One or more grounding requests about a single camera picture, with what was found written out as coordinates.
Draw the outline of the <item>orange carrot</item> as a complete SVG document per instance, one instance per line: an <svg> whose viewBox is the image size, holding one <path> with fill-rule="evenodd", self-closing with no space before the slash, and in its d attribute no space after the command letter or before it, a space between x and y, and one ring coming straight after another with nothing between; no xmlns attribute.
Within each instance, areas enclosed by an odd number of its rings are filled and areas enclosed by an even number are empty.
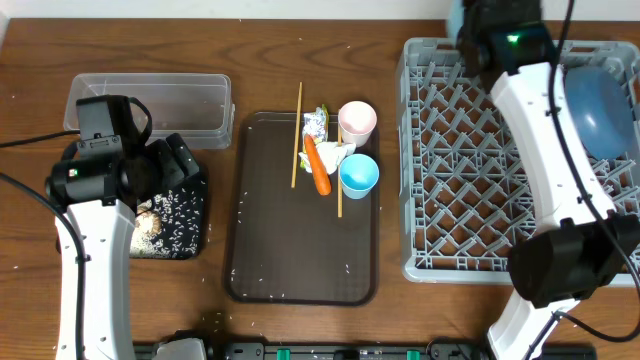
<svg viewBox="0 0 640 360"><path fill-rule="evenodd" d="M310 135L304 137L304 146L311 166L316 190L320 195L327 196L331 193L331 183L314 140Z"/></svg>

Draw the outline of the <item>white paper napkin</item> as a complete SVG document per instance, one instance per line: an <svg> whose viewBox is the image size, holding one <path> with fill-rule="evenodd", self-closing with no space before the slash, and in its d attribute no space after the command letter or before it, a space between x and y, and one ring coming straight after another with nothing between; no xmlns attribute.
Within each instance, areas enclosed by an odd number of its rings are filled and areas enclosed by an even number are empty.
<svg viewBox="0 0 640 360"><path fill-rule="evenodd" d="M350 143L338 145L337 142L320 142L316 144L316 150L325 166L327 174L331 175L338 169L346 157L354 154L356 145Z"/></svg>

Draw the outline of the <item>foil snack wrapper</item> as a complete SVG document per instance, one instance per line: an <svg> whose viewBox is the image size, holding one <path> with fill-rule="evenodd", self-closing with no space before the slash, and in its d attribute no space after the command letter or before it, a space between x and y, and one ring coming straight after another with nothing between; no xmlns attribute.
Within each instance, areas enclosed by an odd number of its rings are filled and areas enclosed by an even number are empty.
<svg viewBox="0 0 640 360"><path fill-rule="evenodd" d="M324 104L317 107L314 112L303 114L302 135L309 135L315 144L325 142L328 139L329 115Z"/></svg>

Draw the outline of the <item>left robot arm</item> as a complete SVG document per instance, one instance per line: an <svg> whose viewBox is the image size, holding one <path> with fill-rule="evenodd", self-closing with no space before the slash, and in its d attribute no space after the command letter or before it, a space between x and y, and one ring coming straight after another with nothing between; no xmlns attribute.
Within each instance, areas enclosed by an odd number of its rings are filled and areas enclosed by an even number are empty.
<svg viewBox="0 0 640 360"><path fill-rule="evenodd" d="M46 180L61 255L59 359L133 359L129 260L199 251L207 179L182 137L152 139L124 95L79 99L79 140Z"/></svg>

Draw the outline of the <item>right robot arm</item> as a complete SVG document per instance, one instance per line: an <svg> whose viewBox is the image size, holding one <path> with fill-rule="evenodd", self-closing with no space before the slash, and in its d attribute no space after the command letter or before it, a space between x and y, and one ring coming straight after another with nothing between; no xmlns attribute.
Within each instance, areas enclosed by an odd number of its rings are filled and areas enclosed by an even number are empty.
<svg viewBox="0 0 640 360"><path fill-rule="evenodd" d="M494 359L535 359L571 310L631 270L639 220L618 213L589 162L570 107L577 89L607 143L634 133L617 81L597 67L560 65L537 1L456 1L447 25L467 71L481 80L506 121L534 199L537 232L507 263L514 287L487 333Z"/></svg>

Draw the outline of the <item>brown dried mushroom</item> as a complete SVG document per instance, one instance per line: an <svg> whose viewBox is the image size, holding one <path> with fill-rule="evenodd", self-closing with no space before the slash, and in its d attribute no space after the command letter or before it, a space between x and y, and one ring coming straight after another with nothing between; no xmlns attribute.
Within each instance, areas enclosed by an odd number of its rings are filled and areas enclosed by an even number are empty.
<svg viewBox="0 0 640 360"><path fill-rule="evenodd" d="M158 213L143 209L136 215L132 244L148 246L162 231L162 221Z"/></svg>

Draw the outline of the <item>dark blue plate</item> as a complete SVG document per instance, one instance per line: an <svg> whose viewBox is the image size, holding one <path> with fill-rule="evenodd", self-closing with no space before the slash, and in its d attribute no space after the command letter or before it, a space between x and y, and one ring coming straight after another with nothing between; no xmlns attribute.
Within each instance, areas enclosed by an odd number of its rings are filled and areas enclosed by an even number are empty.
<svg viewBox="0 0 640 360"><path fill-rule="evenodd" d="M580 140L592 157L615 159L631 148L632 110L608 71L596 66L570 69L565 95Z"/></svg>

